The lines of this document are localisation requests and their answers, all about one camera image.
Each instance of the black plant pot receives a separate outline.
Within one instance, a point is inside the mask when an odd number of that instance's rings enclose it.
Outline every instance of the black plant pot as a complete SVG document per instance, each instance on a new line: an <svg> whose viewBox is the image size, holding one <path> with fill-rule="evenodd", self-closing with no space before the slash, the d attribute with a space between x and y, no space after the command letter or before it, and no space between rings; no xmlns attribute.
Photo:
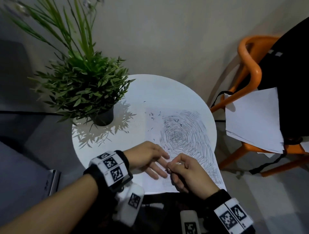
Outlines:
<svg viewBox="0 0 309 234"><path fill-rule="evenodd" d="M90 118L92 119L94 124L98 126L109 125L114 119L114 106L106 112L99 115L92 115Z"/></svg>

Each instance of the right hand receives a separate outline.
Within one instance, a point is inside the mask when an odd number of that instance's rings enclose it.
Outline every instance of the right hand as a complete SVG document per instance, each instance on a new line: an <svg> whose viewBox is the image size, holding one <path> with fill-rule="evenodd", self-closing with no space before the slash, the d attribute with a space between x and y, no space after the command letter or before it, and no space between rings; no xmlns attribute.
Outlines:
<svg viewBox="0 0 309 234"><path fill-rule="evenodd" d="M187 193L190 189L199 198L206 199L220 190L195 158L181 153L169 162L167 167L172 172L171 178L174 183ZM188 188L184 186L177 174L184 178Z"/></svg>

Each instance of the chair leg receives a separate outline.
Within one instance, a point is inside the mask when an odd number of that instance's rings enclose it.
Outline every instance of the chair leg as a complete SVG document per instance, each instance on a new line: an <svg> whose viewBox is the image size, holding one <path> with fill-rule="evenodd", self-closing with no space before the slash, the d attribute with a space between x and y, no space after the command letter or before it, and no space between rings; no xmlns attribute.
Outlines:
<svg viewBox="0 0 309 234"><path fill-rule="evenodd" d="M295 160L293 162L286 163L282 166L270 169L268 171L261 172L261 175L263 177L267 177L267 176L277 174L277 173L282 172L282 171L287 171L287 170L290 170L292 168L299 167L299 166L301 166L302 164L305 164L305 163L309 163L309 156L304 156L303 158L301 158L299 160Z"/></svg>
<svg viewBox="0 0 309 234"><path fill-rule="evenodd" d="M219 169L223 169L225 167L227 167L228 165L230 165L232 162L236 161L237 159L241 158L242 156L244 156L246 153L248 153L249 151L242 145L240 148L238 148L234 153L232 153L227 159L225 159L224 161L222 161L219 164Z"/></svg>

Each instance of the chair backrest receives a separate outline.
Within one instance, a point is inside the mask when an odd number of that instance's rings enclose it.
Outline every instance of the chair backrest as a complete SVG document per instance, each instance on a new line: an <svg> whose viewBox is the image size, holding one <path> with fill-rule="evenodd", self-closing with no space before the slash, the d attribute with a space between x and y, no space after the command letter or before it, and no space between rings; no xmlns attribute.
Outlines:
<svg viewBox="0 0 309 234"><path fill-rule="evenodd" d="M258 63L262 60L262 58L267 54L267 52L278 39L279 37L273 36L251 36L244 38L240 42L238 46L238 54L244 66L235 84L229 91L235 92L238 85L249 73L251 74L250 82L246 87L229 96L228 98L224 99L223 96L221 98L221 102L210 109L211 112L215 112L220 108L224 108L227 104L230 104L233 101L245 96L259 86L262 79L262 71Z"/></svg>

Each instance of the left hand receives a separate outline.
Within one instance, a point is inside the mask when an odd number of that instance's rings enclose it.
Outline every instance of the left hand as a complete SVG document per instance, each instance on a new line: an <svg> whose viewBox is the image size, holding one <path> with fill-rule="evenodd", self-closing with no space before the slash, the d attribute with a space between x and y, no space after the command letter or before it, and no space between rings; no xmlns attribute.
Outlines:
<svg viewBox="0 0 309 234"><path fill-rule="evenodd" d="M130 169L141 168L155 180L159 179L158 175L167 178L167 173L155 163L158 162L161 166L167 168L167 162L163 158L170 158L159 145L145 141L131 149L125 150L123 153L129 161Z"/></svg>

